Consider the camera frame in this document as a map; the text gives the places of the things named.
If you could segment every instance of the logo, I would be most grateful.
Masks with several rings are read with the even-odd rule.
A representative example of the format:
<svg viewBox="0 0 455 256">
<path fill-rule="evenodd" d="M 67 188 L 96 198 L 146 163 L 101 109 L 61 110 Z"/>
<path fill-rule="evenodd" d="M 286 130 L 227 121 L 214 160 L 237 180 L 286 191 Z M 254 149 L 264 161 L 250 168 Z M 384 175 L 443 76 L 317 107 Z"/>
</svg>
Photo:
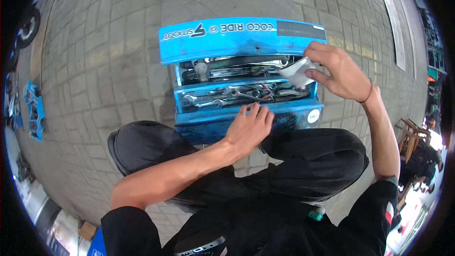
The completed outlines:
<svg viewBox="0 0 455 256">
<path fill-rule="evenodd" d="M 247 24 L 248 31 L 272 31 L 273 24 L 271 23 L 248 23 Z"/>
<path fill-rule="evenodd" d="M 208 31 L 212 34 L 215 34 L 218 32 L 218 26 L 217 25 L 212 25 L 210 26 L 210 28 L 208 29 Z"/>
<path fill-rule="evenodd" d="M 165 33 L 163 36 L 163 40 L 167 41 L 176 37 L 185 37 L 185 36 L 190 36 L 190 37 L 202 37 L 205 36 L 206 31 L 204 27 L 202 26 L 202 23 L 199 23 L 199 25 L 194 28 L 188 28 L 188 29 L 183 29 L 179 31 L 173 31 L 173 32 L 168 32 Z"/>
<path fill-rule="evenodd" d="M 190 37 L 202 37 L 205 36 L 206 33 L 207 32 L 205 32 L 202 23 L 199 23 L 199 25 L 196 27 L 196 30 L 194 30 L 194 33 Z"/>
<path fill-rule="evenodd" d="M 242 32 L 243 23 L 221 24 L 221 32 Z"/>
<path fill-rule="evenodd" d="M 312 110 L 309 114 L 308 114 L 308 122 L 309 123 L 314 123 L 316 122 L 318 119 L 319 119 L 319 114 L 321 112 L 318 110 L 318 109 L 314 109 Z"/>
</svg>

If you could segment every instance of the paved ground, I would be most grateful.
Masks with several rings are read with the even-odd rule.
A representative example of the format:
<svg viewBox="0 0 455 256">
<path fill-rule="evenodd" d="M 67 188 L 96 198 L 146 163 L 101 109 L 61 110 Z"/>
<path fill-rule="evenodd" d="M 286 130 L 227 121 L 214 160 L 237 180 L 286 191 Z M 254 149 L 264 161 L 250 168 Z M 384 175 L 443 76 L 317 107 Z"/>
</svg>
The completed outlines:
<svg viewBox="0 0 455 256">
<path fill-rule="evenodd" d="M 412 59 L 407 60 L 406 71 L 395 65 L 384 0 L 48 0 L 44 6 L 50 16 L 36 81 L 41 83 L 46 131 L 41 144 L 28 139 L 25 131 L 19 132 L 19 139 L 51 198 L 94 224 L 108 211 L 112 187 L 122 177 L 106 150 L 108 134 L 135 120 L 173 124 L 172 73 L 159 63 L 161 26 L 237 16 L 319 23 L 327 28 L 328 43 L 349 52 L 381 88 L 392 123 L 401 117 L 423 119 L 426 65 L 418 62 L 417 79 Z M 402 29 L 409 37 L 408 26 Z M 412 58 L 412 49 L 406 50 Z M 30 56 L 30 47 L 21 52 L 20 85 L 30 78 Z M 368 123 L 359 104 L 322 88 L 319 94 L 325 104 L 321 127 L 352 131 L 370 154 Z M 254 152 L 236 164 L 236 174 L 257 172 L 270 161 Z M 335 224 L 348 214 L 372 177 L 369 168 L 349 189 L 326 202 Z M 147 212 L 162 244 L 189 218 L 166 204 L 150 206 Z"/>
</svg>

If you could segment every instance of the wristband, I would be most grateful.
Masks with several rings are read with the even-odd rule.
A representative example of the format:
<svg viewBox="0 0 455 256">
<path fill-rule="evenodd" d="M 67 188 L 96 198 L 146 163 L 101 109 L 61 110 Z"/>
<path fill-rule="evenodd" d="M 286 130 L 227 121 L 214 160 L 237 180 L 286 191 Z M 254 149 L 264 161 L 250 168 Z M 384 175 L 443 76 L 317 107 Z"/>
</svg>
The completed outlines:
<svg viewBox="0 0 455 256">
<path fill-rule="evenodd" d="M 368 100 L 368 98 L 371 96 L 371 92 L 373 91 L 373 82 L 371 81 L 371 78 L 369 78 L 369 79 L 370 79 L 370 83 L 371 83 L 370 93 L 368 93 L 368 97 L 367 97 L 367 99 L 365 99 L 364 101 L 361 102 L 361 101 L 357 101 L 357 100 L 356 100 L 356 101 L 357 101 L 358 103 L 360 103 L 360 104 L 365 103 L 365 102 Z"/>
</svg>

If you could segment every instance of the sleeve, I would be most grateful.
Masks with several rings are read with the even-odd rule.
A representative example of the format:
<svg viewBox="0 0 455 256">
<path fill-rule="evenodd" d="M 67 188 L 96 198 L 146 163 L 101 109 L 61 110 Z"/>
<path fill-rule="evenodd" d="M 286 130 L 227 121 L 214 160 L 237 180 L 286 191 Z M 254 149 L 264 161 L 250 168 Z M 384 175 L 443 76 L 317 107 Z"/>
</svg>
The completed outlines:
<svg viewBox="0 0 455 256">
<path fill-rule="evenodd" d="M 111 210 L 101 219 L 107 256 L 161 255 L 158 230 L 140 208 Z"/>
<path fill-rule="evenodd" d="M 384 255 L 397 199 L 398 180 L 395 176 L 378 181 L 359 197 L 338 228 L 376 255 Z"/>
</svg>

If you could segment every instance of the wooden stool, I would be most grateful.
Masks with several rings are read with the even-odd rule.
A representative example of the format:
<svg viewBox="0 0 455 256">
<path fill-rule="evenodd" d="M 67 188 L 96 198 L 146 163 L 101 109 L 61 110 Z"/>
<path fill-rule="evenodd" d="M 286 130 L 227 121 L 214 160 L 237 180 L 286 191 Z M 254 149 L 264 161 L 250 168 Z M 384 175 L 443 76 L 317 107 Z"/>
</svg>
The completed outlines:
<svg viewBox="0 0 455 256">
<path fill-rule="evenodd" d="M 412 153 L 417 148 L 419 140 L 425 139 L 425 142 L 429 143 L 431 140 L 430 131 L 419 128 L 412 120 L 401 119 L 405 123 L 403 127 L 403 136 L 401 137 L 400 142 L 398 143 L 398 150 L 400 152 L 400 157 L 406 161 L 406 163 L 411 158 Z"/>
</svg>

